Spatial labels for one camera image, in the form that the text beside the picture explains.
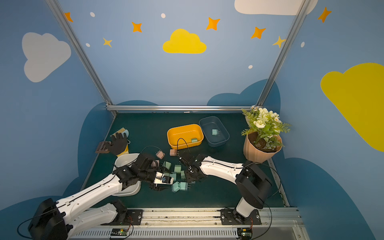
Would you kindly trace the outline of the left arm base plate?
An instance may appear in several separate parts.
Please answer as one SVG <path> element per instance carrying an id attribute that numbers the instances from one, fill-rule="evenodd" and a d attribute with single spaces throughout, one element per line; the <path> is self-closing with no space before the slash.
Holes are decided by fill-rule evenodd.
<path id="1" fill-rule="evenodd" d="M 143 218 L 143 212 L 140 209 L 120 211 L 112 222 L 102 224 L 102 226 L 128 226 L 130 224 L 139 226 Z"/>

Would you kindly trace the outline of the green plug bottom right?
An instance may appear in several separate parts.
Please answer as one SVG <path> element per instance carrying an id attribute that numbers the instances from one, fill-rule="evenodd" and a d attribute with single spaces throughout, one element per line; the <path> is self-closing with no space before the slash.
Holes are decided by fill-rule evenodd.
<path id="1" fill-rule="evenodd" d="M 180 182 L 180 190 L 187 191 L 189 188 L 189 184 L 187 182 Z"/>

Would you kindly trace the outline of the green plug cluster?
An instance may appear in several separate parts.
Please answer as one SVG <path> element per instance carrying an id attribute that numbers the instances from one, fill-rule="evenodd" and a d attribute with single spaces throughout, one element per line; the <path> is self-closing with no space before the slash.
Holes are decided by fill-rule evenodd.
<path id="1" fill-rule="evenodd" d="M 170 170 L 171 166 L 172 166 L 172 164 L 170 162 L 167 162 L 167 161 L 163 162 L 163 167 L 165 169 Z"/>
<path id="2" fill-rule="evenodd" d="M 182 171 L 182 166 L 181 165 L 175 165 L 174 166 L 174 173 L 180 174 Z"/>

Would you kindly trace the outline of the blue plug middle cluster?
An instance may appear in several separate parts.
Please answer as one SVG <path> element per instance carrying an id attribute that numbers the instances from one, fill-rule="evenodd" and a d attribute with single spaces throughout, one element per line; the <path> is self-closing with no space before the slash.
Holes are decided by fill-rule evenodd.
<path id="1" fill-rule="evenodd" d="M 177 173 L 170 173 L 170 177 L 173 178 L 174 181 L 177 180 Z"/>

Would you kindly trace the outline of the pink plug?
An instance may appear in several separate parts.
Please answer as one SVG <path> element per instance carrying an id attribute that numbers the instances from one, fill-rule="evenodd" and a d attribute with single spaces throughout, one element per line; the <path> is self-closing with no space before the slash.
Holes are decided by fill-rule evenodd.
<path id="1" fill-rule="evenodd" d="M 176 149 L 170 149 L 170 156 L 175 157 L 178 155 L 178 151 Z"/>
<path id="2" fill-rule="evenodd" d="M 151 163 L 152 168 L 158 168 L 160 166 L 159 160 L 153 160 Z"/>
<path id="3" fill-rule="evenodd" d="M 165 157 L 165 154 L 163 151 L 157 151 L 156 156 L 157 156 L 157 158 L 162 160 Z"/>

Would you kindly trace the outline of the aluminium frame back bar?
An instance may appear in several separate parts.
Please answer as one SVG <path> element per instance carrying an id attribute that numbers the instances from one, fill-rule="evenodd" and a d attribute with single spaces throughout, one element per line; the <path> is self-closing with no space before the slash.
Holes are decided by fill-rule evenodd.
<path id="1" fill-rule="evenodd" d="M 107 105 L 108 111 L 152 111 L 152 112 L 198 112 L 198 111 L 241 111 L 251 106 L 148 106 L 148 105 Z"/>

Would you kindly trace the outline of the yellow blue sponge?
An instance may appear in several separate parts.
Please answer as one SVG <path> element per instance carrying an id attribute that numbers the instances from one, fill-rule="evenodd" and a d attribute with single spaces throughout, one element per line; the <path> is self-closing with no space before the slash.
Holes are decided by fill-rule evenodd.
<path id="1" fill-rule="evenodd" d="M 125 128 L 121 128 L 121 129 L 119 129 L 118 131 L 116 131 L 115 133 L 113 133 L 113 134 L 111 135 L 111 137 L 112 137 L 112 136 L 115 136 L 115 137 L 116 137 L 117 134 L 122 134 L 122 136 L 126 135 L 126 137 L 128 137 L 128 136 L 129 136 L 129 131 L 128 131 L 127 129 L 125 129 Z"/>

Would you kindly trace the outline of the blue storage box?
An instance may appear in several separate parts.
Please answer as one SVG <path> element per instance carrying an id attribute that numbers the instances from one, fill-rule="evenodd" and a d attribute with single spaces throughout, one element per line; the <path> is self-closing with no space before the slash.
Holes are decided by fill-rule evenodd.
<path id="1" fill-rule="evenodd" d="M 199 125 L 208 142 L 208 145 L 212 148 L 223 146 L 230 139 L 229 132 L 218 117 L 209 116 L 200 119 Z"/>

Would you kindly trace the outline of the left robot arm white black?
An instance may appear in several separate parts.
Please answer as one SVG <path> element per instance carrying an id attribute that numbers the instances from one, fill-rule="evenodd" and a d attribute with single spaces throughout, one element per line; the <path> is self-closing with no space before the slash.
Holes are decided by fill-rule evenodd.
<path id="1" fill-rule="evenodd" d="M 132 217 L 119 200 L 97 209 L 90 208 L 110 196 L 135 195 L 142 182 L 162 191 L 174 183 L 174 178 L 165 174 L 159 162 L 148 154 L 121 155 L 112 173 L 101 181 L 67 198 L 40 203 L 28 231 L 34 240 L 68 240 L 97 225 L 130 225 Z"/>

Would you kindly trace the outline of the black rubber glove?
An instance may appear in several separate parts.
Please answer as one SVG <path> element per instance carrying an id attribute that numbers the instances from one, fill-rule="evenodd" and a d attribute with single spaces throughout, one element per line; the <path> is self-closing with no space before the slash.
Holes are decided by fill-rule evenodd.
<path id="1" fill-rule="evenodd" d="M 112 136 L 111 143 L 107 143 L 106 146 L 110 153 L 117 157 L 129 153 L 126 133 L 116 133 L 114 136 Z"/>

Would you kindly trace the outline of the potted artificial flower plant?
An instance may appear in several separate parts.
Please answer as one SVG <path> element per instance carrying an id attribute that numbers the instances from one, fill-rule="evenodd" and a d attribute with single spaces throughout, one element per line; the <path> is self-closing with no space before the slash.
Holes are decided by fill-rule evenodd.
<path id="1" fill-rule="evenodd" d="M 242 113 L 248 124 L 242 131 L 244 156 L 248 161 L 262 164 L 282 149 L 280 134 L 288 133 L 291 125 L 282 122 L 278 113 L 258 106 L 243 109 Z"/>

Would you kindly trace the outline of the blue plug bottom left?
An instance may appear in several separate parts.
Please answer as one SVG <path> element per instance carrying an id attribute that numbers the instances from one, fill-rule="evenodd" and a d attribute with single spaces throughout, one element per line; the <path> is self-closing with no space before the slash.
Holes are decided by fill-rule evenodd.
<path id="1" fill-rule="evenodd" d="M 173 192 L 173 193 L 176 193 L 176 192 L 178 192 L 178 191 L 180 191 L 180 190 L 181 190 L 180 182 L 174 182 L 174 183 L 172 184 L 172 192 Z"/>

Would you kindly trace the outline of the aluminium frame rail front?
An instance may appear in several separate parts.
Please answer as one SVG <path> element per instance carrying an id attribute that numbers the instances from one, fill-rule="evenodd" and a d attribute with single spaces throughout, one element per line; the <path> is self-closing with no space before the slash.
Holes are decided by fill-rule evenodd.
<path id="1" fill-rule="evenodd" d="M 70 240 L 308 240 L 296 208 L 254 210 L 238 223 L 229 208 L 129 209 L 126 223 L 86 225 L 94 210 L 74 220 Z"/>

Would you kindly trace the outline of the aluminium frame post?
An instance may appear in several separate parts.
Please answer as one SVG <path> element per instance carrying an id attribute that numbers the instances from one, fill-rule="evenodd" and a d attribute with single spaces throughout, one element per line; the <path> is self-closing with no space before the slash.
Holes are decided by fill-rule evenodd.
<path id="1" fill-rule="evenodd" d="M 298 12 L 294 18 L 294 21 L 288 31 L 288 34 L 287 34 L 287 38 L 286 38 L 286 41 L 284 43 L 284 45 L 282 46 L 280 52 L 279 52 L 279 55 L 278 55 L 278 58 L 274 64 L 274 67 L 271 71 L 271 74 L 268 78 L 268 80 L 266 81 L 264 87 L 263 87 L 263 90 L 258 98 L 258 101 L 257 101 L 257 106 L 263 106 L 271 89 L 272 89 L 272 86 L 274 84 L 274 82 L 276 81 L 277 79 L 277 76 L 286 60 L 286 57 L 288 56 L 288 53 L 296 39 L 296 36 L 298 35 L 299 31 L 300 31 L 300 28 L 307 16 L 307 11 L 309 9 L 309 6 L 311 4 L 312 1 L 310 0 L 304 0 L 302 1 L 299 9 L 298 9 Z"/>
<path id="2" fill-rule="evenodd" d="M 87 73 L 89 74 L 91 80 L 93 81 L 95 87 L 99 91 L 101 97 L 103 98 L 104 102 L 106 103 L 106 108 L 113 105 L 113 102 L 107 93 L 106 88 L 104 87 L 101 79 L 99 78 L 96 70 L 94 69 L 90 59 L 88 58 L 84 48 L 82 47 L 75 31 L 70 25 L 70 22 L 67 20 L 67 17 L 65 16 L 65 13 L 59 3 L 59 1 L 56 0 L 46 0 L 46 3 L 50 10 L 52 11 L 54 17 L 58 21 L 60 27 L 64 31 L 65 35 L 67 36 L 69 42 L 71 43 L 72 47 L 74 48 L 76 54 L 78 55 L 80 61 L 82 62 L 83 66 L 85 67 Z"/>

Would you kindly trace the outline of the blue plug isolated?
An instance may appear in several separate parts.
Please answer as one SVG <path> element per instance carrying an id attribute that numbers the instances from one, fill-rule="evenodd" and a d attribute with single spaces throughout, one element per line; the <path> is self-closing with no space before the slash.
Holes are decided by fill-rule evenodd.
<path id="1" fill-rule="evenodd" d="M 219 136 L 221 134 L 219 129 L 212 129 L 212 135 L 213 136 Z"/>

